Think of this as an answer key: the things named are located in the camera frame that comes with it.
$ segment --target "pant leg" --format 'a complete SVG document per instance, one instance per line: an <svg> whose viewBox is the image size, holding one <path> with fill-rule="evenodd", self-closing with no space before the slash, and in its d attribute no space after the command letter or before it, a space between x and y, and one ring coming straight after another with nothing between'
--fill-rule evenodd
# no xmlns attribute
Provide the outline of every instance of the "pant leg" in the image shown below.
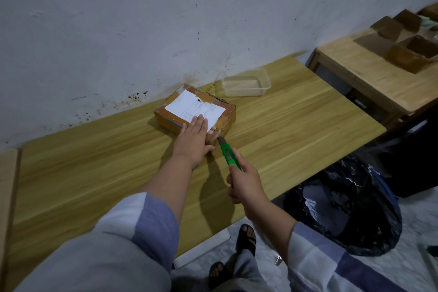
<svg viewBox="0 0 438 292"><path fill-rule="evenodd" d="M237 256L233 278L246 278L255 283L267 285L258 270L257 261L249 250L243 250Z"/></svg>

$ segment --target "black trash bag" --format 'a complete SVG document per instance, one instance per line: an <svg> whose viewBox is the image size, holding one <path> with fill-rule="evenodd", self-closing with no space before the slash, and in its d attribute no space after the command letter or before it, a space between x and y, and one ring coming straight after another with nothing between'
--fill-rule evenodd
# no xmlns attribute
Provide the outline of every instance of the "black trash bag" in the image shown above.
<svg viewBox="0 0 438 292"><path fill-rule="evenodd" d="M324 200L330 206L320 213L318 202L307 200L303 195L306 187L316 185L324 190L319 191L319 198L325 194ZM284 200L284 209L351 255L385 254L397 245L402 233L402 216L396 197L372 167L351 155L291 189ZM323 219L319 217L326 215L332 219L338 216L334 215L336 213L339 220L345 221L341 222L338 232L336 228L327 228L327 224L323 226Z"/></svg>

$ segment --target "rectangular plastic tub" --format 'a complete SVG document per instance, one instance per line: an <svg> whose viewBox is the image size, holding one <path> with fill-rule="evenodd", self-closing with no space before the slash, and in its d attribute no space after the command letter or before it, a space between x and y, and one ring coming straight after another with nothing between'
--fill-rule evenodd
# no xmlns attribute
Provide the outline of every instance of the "rectangular plastic tub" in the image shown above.
<svg viewBox="0 0 438 292"><path fill-rule="evenodd" d="M225 95L235 96L261 96L271 87L268 72L264 68L249 69L235 76L222 74L222 87Z"/></svg>

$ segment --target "white wall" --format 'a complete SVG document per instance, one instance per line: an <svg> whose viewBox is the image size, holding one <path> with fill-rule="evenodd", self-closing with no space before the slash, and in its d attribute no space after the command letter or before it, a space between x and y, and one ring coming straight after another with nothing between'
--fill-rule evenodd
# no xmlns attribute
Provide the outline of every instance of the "white wall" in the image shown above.
<svg viewBox="0 0 438 292"><path fill-rule="evenodd" d="M2 149L437 0L0 1Z"/></svg>

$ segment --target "tile floor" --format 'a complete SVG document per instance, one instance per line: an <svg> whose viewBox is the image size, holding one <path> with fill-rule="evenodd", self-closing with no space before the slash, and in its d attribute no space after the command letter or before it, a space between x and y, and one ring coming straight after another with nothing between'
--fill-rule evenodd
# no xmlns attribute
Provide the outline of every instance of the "tile floor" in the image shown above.
<svg viewBox="0 0 438 292"><path fill-rule="evenodd" d="M380 257L357 257L407 291L433 292L437 290L419 252L420 244L438 244L438 187L406 199L400 199L403 232L395 249ZM173 290L207 291L206 277L211 264L226 262L234 253L239 227L250 222L242 218L228 228L231 238L184 267L172 271ZM275 291L290 291L287 267L275 266L277 253L256 229L256 259L267 284Z"/></svg>

